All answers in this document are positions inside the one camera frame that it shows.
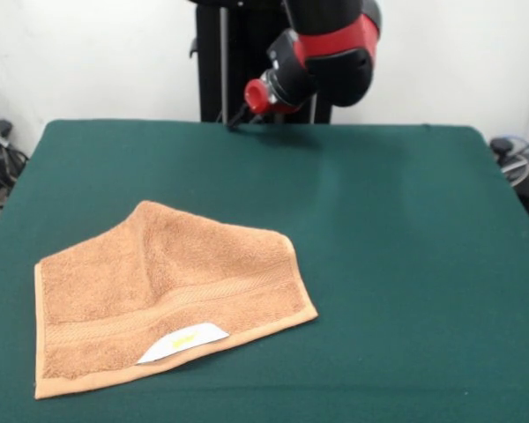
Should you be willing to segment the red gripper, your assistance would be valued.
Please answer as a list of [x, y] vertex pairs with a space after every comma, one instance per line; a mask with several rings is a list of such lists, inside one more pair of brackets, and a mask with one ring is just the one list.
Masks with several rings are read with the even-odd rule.
[[[252, 114], [292, 114], [301, 107], [283, 101], [272, 89], [272, 85], [263, 79], [252, 79], [244, 89], [246, 104], [242, 104], [236, 114], [226, 122], [228, 130], [236, 130], [243, 122], [245, 115]], [[265, 115], [253, 116], [249, 124], [262, 124]]]

